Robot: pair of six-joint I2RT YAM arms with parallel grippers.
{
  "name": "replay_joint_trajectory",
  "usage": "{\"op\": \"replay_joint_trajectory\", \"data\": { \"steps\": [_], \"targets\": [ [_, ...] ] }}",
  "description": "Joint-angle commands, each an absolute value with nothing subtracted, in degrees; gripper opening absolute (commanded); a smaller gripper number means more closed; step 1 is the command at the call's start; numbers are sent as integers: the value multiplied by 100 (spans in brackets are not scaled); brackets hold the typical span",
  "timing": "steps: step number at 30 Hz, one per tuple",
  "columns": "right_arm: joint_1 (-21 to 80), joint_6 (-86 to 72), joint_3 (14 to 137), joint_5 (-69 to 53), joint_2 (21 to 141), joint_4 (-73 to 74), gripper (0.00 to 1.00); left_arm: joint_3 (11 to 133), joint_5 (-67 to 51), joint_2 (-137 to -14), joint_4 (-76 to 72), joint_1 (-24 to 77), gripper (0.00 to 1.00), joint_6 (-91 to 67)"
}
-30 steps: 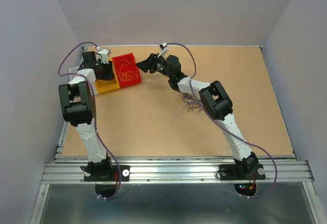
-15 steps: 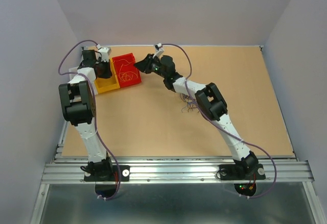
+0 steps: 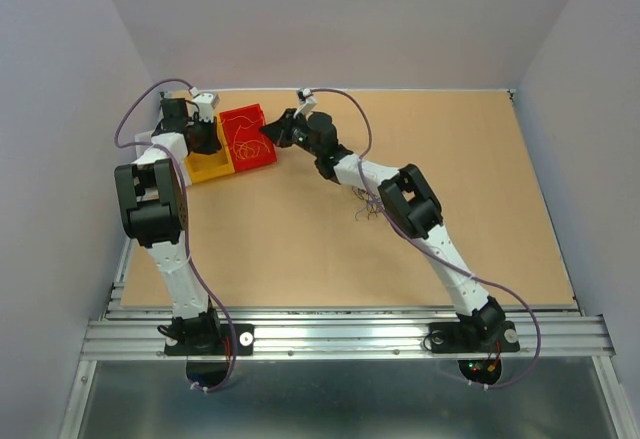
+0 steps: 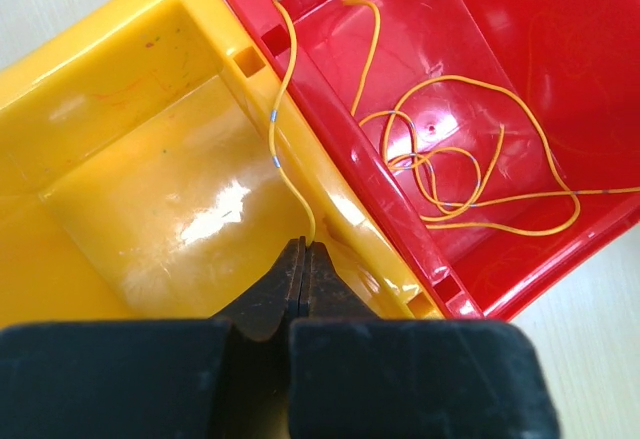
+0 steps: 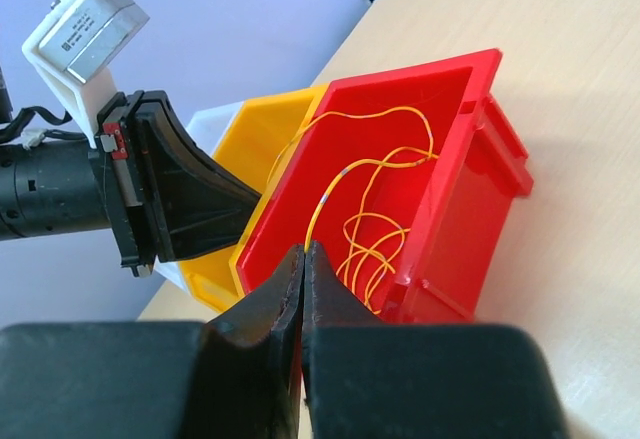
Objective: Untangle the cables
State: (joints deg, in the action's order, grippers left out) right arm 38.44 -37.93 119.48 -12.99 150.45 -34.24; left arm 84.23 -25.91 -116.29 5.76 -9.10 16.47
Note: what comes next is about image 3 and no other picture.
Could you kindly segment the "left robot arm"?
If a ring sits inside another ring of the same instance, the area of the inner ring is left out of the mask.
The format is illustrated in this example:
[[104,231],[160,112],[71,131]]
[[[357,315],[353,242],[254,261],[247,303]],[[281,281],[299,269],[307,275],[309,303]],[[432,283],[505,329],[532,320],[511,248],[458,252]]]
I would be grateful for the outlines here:
[[190,264],[181,169],[191,153],[221,150],[215,117],[219,97],[194,89],[190,95],[163,98],[159,123],[149,140],[138,143],[144,152],[114,171],[125,233],[152,258],[172,301],[171,323],[158,327],[168,356],[213,355],[224,349],[217,312]]

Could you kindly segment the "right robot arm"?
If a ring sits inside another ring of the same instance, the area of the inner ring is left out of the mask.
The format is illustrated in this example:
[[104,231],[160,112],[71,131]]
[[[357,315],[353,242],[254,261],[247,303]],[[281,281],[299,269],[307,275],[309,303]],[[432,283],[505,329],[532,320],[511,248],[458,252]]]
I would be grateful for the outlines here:
[[314,156],[320,175],[339,185],[361,189],[378,204],[394,230],[419,249],[451,298],[458,320],[436,328],[436,351],[505,351],[509,328],[498,301],[472,278],[444,224],[442,206],[420,169],[383,166],[363,159],[339,142],[331,116],[305,118],[287,109],[260,132],[279,148],[297,146]]

